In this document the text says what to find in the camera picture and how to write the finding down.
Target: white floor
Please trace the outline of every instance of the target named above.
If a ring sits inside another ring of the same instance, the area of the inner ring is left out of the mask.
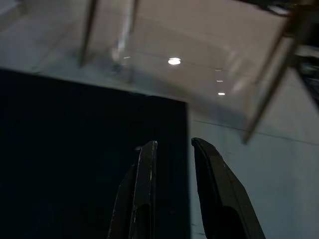
[[[261,85],[253,81],[284,19],[235,0],[141,0],[130,58],[114,74],[109,49],[127,1],[100,0],[82,69],[88,0],[34,1],[0,33],[0,66],[188,102],[189,137],[217,147],[247,189],[266,238],[319,238],[319,113],[293,70],[249,145],[241,141],[269,76]],[[181,64],[169,65],[171,57]],[[201,239],[190,145],[189,152],[192,236]]]

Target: floor tile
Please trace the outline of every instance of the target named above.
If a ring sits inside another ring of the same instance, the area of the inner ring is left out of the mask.
[[[319,147],[225,128],[227,164],[250,197],[266,238],[316,238]]]
[[[318,120],[318,109],[304,89],[281,85],[257,132],[318,144]]]
[[[259,77],[260,71],[265,64],[266,59],[268,58],[269,51],[272,47],[273,39],[274,38],[272,38],[272,40],[268,40],[265,42],[260,41],[259,43],[252,44],[246,52],[246,58],[249,62],[252,63],[252,67],[236,71],[237,74],[244,74],[247,76],[254,77],[257,81],[257,77]],[[267,67],[264,76],[262,77],[262,80],[269,80],[271,79],[271,77],[274,76],[286,55],[290,43],[291,39],[288,38],[284,39],[284,41],[280,44],[279,48],[276,51],[276,54],[272,57],[271,62]]]
[[[210,66],[208,49],[205,34],[153,24],[138,51],[165,58],[178,57],[184,62]]]
[[[0,32],[10,27],[21,17],[19,3],[11,0],[0,2]]]
[[[117,14],[130,14],[130,6],[134,3],[133,0],[109,0],[100,1],[99,7],[102,10],[107,10]],[[152,19],[158,11],[158,3],[156,0],[140,0],[137,7],[137,16],[142,19]]]
[[[194,109],[190,107],[189,114],[193,114]],[[214,125],[210,123],[203,123],[192,120],[190,123],[190,136],[192,138],[202,138],[207,142],[213,144],[217,151],[221,154],[222,157],[225,157],[224,160],[228,160],[227,156],[227,148],[226,148],[226,135],[225,135],[225,127]],[[191,149],[191,157],[194,155],[193,148]]]
[[[161,25],[181,31],[206,33],[205,18],[201,12],[192,9],[185,9],[183,12],[183,14],[180,14],[180,9],[162,4],[158,6],[158,11],[153,20]]]
[[[255,19],[256,6],[236,0],[203,0],[207,14],[222,12],[236,19]]]
[[[190,103],[198,120],[219,122],[217,87],[211,69],[187,62],[172,66],[168,58],[136,54],[132,89],[147,91]]]
[[[235,38],[225,38],[213,34],[209,34],[208,39],[211,67],[222,68],[233,74],[254,75],[259,61],[250,57],[253,45],[247,47]]]
[[[159,9],[172,9],[176,13],[180,12],[182,7],[183,11],[198,11],[203,13],[205,10],[205,0],[161,0],[157,7]]]
[[[285,73],[283,84],[295,87],[297,89],[305,89],[302,79],[299,77],[297,71],[294,68],[288,68]]]
[[[101,45],[91,45],[87,62],[79,67],[79,42],[64,39],[34,69],[37,74],[84,84],[127,90],[128,72],[112,72],[114,62]]]
[[[229,18],[220,13],[204,15],[203,17],[205,18],[204,23],[207,33],[225,37],[226,39],[231,38],[231,30],[228,28],[230,25]]]
[[[118,44],[123,34],[124,23],[128,20],[128,16],[124,14],[108,12],[100,9],[97,12],[97,18],[94,22],[91,40],[93,44],[103,44],[106,47],[114,47]],[[74,28],[67,35],[71,40],[80,40],[84,35],[85,18],[77,21]],[[150,28],[148,21],[138,18],[136,25],[126,48],[136,48],[143,42],[145,35]]]
[[[35,4],[18,21],[15,26],[21,28],[49,29],[63,28],[73,24],[85,14],[85,5],[72,4],[70,1],[47,1],[46,4]]]
[[[14,70],[31,70],[64,33],[64,28],[8,28],[0,33],[0,66]]]
[[[218,81],[220,125],[246,129],[255,108],[258,88],[252,79],[232,72],[214,72]]]

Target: tiled floor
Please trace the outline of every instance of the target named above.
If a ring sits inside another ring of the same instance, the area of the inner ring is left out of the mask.
[[[110,49],[128,1],[100,0],[88,63],[79,69],[88,0],[34,0],[0,33],[0,66],[188,102],[190,137],[217,147],[246,187],[266,238],[318,238],[319,113],[293,70],[249,145],[241,141],[269,77],[253,82],[284,19],[235,0],[141,0],[130,58],[114,74]],[[181,64],[169,65],[171,57]],[[189,147],[192,236],[201,239]]]

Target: table leg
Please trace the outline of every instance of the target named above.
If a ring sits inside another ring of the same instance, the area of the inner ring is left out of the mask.
[[[136,18],[137,18],[137,13],[139,10],[139,3],[140,0],[133,0],[133,13],[132,13],[132,24],[131,24],[131,29],[130,32],[132,33],[135,29],[135,24],[136,24]]]
[[[257,80],[255,81],[256,84],[259,83],[262,80],[262,78],[264,77],[264,74],[266,73],[266,70],[267,70],[270,62],[273,59],[276,50],[278,49],[282,39],[284,38],[288,27],[295,20],[295,16],[297,15],[298,11],[299,11],[299,6],[295,6],[294,10],[290,13],[287,21],[284,23],[284,25],[280,29],[280,31],[279,31],[279,33],[278,33],[278,35],[277,35],[277,37],[272,45],[272,48],[271,48],[271,50],[266,58],[267,60],[265,61],[264,65],[262,66],[261,71],[257,77]]]
[[[278,86],[282,81],[284,73],[286,72],[286,69],[288,68],[288,66],[291,65],[297,48],[307,38],[307,36],[310,32],[309,28],[311,26],[312,19],[315,17],[315,12],[311,11],[308,8],[305,8],[304,10],[305,10],[305,14],[303,14],[303,18],[301,19],[299,26],[297,26],[295,38],[294,38],[293,42],[291,43],[286,56],[282,60],[280,67],[272,80],[271,86],[268,89],[266,96],[264,97],[261,104],[259,105],[257,112],[254,115],[251,123],[248,125],[246,135],[244,136],[244,139],[243,139],[244,144],[248,143],[253,132],[255,131],[261,117],[263,116],[264,112],[266,111],[266,108],[267,108],[272,96],[274,95],[274,93],[278,89]]]
[[[85,29],[83,35],[83,42],[80,49],[80,59],[79,59],[79,66],[82,67],[85,63],[85,56],[87,53],[87,48],[90,42],[90,36],[93,28],[93,22],[96,13],[96,6],[98,0],[90,0],[90,5],[88,9],[88,15],[85,22]]]

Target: black surface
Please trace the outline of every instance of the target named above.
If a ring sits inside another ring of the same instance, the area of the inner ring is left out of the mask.
[[[192,138],[197,191],[208,239],[265,239],[248,194],[216,148]]]
[[[190,238],[186,105],[0,71],[0,238],[105,239],[118,186],[157,140],[156,238]]]
[[[235,1],[241,1],[257,6],[266,6],[271,0],[235,0]]]
[[[307,76],[304,75],[301,72],[301,63],[306,59],[306,57],[303,56],[295,56],[294,59],[294,63],[292,65],[292,67],[295,68],[295,70],[297,71],[300,80],[303,82],[303,84],[305,85],[306,89],[308,90],[308,93],[310,94],[312,100],[314,101],[314,103],[317,105],[317,108],[319,110],[319,94],[318,94],[318,87],[317,89],[315,89],[315,87],[313,85],[310,84],[310,82],[307,80]]]

